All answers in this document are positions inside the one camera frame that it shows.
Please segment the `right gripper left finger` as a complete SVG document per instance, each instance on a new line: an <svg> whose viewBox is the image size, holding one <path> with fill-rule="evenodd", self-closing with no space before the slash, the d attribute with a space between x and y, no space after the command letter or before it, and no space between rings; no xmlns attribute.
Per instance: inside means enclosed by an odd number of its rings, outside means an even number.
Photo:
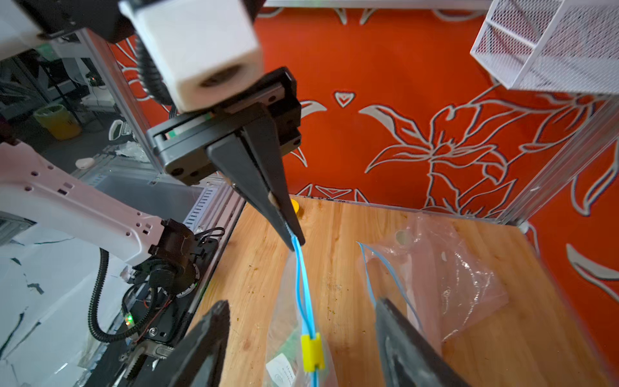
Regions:
<svg viewBox="0 0 619 387"><path fill-rule="evenodd" d="M135 352L158 359L155 370L137 377L132 386L218 386L231 329L229 302L214 304L174 348L148 340Z"/></svg>

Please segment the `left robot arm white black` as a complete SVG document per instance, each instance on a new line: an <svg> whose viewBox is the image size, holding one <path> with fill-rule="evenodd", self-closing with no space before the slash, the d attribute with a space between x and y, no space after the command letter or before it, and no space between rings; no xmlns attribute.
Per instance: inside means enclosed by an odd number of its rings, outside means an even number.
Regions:
<svg viewBox="0 0 619 387"><path fill-rule="evenodd" d="M300 126L297 83L283 67L235 97L153 127L148 140L164 172L185 185L197 185L221 172L286 246L297 250L305 237L291 203L282 158L299 147ZM1 210L99 248L88 314L90 333L99 342L135 335L164 309L153 300L145 316L125 332L105 332L98 322L98 306L110 256L145 273L153 297L159 290L169 297L190 292L197 280L192 255L200 237L187 226L111 198L10 135L1 137Z"/></svg>

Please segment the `clear zip bag blue seal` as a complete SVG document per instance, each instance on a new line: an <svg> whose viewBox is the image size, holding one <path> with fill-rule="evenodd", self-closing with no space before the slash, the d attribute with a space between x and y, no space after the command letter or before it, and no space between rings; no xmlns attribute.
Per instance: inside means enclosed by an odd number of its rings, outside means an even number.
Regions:
<svg viewBox="0 0 619 387"><path fill-rule="evenodd" d="M359 248L371 303L390 300L437 352L509 301L498 275L449 219L414 214L382 241Z"/></svg>

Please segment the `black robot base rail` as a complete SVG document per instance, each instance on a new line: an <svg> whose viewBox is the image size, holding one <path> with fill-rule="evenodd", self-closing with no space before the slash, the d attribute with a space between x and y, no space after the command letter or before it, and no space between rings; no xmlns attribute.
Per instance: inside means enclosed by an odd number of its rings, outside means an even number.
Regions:
<svg viewBox="0 0 619 387"><path fill-rule="evenodd" d="M90 369L79 382L83 386L134 386L153 373L177 346L189 327L195 309L200 281L214 261L223 227L197 234L197 246L190 253L193 282L179 293L158 288L153 291L149 277L138 273L120 301L119 317L111 332L99 324L99 303L110 263L110 254L101 249L97 277L87 314L90 335L101 344L90 361Z"/></svg>

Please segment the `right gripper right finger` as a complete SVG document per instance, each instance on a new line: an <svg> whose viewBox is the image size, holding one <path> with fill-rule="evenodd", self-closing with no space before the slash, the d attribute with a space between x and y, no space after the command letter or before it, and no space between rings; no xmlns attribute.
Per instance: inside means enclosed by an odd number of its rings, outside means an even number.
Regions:
<svg viewBox="0 0 619 387"><path fill-rule="evenodd" d="M375 312L377 344L385 385L467 385L390 300L380 299Z"/></svg>

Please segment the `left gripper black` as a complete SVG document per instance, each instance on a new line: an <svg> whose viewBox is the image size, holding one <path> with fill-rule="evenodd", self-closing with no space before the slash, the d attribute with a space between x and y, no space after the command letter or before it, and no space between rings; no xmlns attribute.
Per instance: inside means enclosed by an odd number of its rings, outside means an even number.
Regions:
<svg viewBox="0 0 619 387"><path fill-rule="evenodd" d="M222 172L294 250L293 237L300 245L306 238L290 201L282 156L301 145L300 126L297 81L280 67L233 98L149 129L147 138L164 172L185 185Z"/></svg>

